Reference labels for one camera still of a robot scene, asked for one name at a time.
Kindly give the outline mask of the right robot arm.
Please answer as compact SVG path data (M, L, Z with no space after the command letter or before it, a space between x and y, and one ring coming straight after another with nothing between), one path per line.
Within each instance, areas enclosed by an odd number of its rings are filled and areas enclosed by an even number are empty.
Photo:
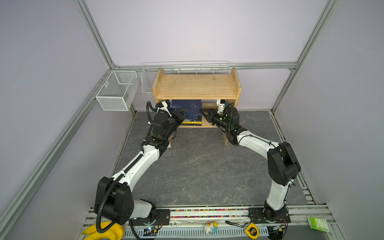
M254 215L268 223L280 220L289 223L287 195L301 171L301 165L292 146L287 142L266 140L242 127L240 115L233 104L224 107L222 113L217 109L201 109L201 112L210 124L222 130L229 143L246 147L267 160L272 183L263 210Z

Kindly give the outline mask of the blue folder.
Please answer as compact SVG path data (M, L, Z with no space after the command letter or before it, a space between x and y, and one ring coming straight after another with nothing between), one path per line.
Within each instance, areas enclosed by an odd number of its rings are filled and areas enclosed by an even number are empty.
M202 101L201 100L171 100L171 108L179 109L185 108L187 112L187 117L202 117Z

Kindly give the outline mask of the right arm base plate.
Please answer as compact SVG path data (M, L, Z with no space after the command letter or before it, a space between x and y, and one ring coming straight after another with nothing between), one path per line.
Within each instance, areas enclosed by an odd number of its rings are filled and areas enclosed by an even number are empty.
M288 213L288 208L282 208L278 211L274 211L270 208L249 208L248 217L254 224L289 224L291 218Z

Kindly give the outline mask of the yellow tape measure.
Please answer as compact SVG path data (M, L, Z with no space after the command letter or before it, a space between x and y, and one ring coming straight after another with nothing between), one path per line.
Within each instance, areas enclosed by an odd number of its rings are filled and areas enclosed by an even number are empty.
M252 240L256 240L260 236L260 230L254 223L250 223L246 227L245 233Z

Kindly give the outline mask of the yellow cartoon cover book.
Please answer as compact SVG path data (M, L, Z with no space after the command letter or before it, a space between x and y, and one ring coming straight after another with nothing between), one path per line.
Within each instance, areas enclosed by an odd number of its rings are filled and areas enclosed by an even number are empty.
M183 121L182 125L201 125L202 121Z

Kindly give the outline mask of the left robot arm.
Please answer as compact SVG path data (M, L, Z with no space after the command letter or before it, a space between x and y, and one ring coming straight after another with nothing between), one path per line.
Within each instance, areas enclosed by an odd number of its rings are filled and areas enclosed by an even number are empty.
M156 221L156 205L150 201L134 200L132 191L147 171L170 145L170 137L186 118L187 110L168 111L164 102L146 104L149 129L140 143L139 153L112 177L103 177L97 186L95 200L96 231L103 234L113 225L123 225L134 219L149 223Z

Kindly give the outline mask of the green white small box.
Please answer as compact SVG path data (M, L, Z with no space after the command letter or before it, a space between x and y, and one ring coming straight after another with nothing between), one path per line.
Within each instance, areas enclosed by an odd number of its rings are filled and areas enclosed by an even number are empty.
M326 219L317 217L308 217L309 227L312 230L329 233L329 226Z

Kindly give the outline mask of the small colourful toy figure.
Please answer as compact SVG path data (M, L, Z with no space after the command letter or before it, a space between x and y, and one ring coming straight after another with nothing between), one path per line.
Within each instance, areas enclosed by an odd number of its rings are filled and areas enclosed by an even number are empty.
M216 221L208 222L204 225L204 232L206 235L215 235L218 230L218 224Z

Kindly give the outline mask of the white mesh box basket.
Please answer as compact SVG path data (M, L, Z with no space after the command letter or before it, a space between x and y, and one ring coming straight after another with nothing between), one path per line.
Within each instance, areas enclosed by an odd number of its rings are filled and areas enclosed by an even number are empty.
M136 71L111 71L96 99L104 111L129 111L139 88Z

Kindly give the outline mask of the wooden two-tier shelf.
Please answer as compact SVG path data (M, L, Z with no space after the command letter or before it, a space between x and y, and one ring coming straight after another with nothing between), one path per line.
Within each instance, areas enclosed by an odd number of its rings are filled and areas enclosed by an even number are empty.
M230 74L167 75L159 69L152 87L157 103L165 100L208 100L203 108L216 108L217 100L238 106L242 85L237 70Z

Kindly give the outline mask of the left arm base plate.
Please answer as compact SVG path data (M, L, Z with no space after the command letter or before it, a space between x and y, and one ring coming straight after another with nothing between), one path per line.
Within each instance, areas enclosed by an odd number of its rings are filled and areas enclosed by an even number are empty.
M156 209L147 218L134 218L133 226L168 226L170 224L171 210Z

